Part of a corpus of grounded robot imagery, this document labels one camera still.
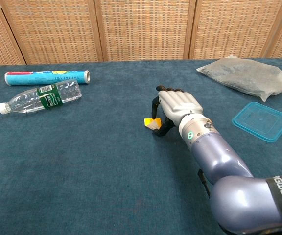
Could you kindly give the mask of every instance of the sealed plastic bag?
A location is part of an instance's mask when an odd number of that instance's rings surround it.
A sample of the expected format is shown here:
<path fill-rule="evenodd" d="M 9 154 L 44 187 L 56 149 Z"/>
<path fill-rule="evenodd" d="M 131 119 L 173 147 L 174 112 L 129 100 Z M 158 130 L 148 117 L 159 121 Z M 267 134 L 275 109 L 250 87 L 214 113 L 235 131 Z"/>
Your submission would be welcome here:
<path fill-rule="evenodd" d="M 240 92 L 260 97 L 282 92 L 282 71 L 272 65 L 230 55 L 199 67 L 198 72 Z"/>

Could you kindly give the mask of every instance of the plastic water bottle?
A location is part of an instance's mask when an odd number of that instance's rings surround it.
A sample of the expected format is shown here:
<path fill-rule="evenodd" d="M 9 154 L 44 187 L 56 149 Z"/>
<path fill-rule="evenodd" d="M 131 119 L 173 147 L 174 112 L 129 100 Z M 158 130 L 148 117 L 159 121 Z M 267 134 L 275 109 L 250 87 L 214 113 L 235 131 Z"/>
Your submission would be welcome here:
<path fill-rule="evenodd" d="M 30 113 L 62 105 L 81 97 L 76 80 L 66 80 L 45 87 L 22 92 L 9 102 L 0 103 L 0 113 Z"/>

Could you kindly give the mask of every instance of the table surface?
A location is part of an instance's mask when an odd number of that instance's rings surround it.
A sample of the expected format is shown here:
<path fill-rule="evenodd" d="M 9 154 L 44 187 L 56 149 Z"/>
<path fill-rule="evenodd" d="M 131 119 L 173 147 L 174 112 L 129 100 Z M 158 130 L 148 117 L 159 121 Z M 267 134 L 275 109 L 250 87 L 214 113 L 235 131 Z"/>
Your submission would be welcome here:
<path fill-rule="evenodd" d="M 255 60 L 282 70 L 282 59 Z M 263 102 L 196 72 L 212 61 L 0 66 L 0 102 L 37 87 L 7 86 L 7 71 L 91 72 L 78 101 L 0 114 L 0 234 L 224 234 L 177 128 L 156 137 L 143 125 L 157 85 L 183 88 L 255 177 L 282 175 L 282 135 L 267 143 L 232 124 Z M 282 93 L 264 104 L 282 111 Z"/>

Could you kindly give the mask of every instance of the yellow paper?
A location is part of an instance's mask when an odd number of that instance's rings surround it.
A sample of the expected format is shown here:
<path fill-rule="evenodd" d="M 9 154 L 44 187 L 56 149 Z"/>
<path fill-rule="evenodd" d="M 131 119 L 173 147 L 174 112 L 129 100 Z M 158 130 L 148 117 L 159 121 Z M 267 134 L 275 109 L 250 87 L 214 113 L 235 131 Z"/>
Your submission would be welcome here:
<path fill-rule="evenodd" d="M 151 130 L 153 130 L 153 129 L 160 129 L 162 124 L 161 124 L 160 118 L 156 118 L 156 119 L 145 118 L 144 119 L 144 125 L 146 127 L 150 128 Z"/>

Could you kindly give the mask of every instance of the bottle cap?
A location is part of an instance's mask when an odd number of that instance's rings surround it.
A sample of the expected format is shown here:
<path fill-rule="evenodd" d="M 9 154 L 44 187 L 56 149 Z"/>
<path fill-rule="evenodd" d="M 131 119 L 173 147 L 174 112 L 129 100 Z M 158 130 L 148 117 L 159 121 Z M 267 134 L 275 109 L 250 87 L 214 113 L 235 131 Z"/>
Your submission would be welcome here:
<path fill-rule="evenodd" d="M 0 103 L 0 113 L 1 114 L 8 114 L 10 111 L 6 108 L 6 103 Z"/>

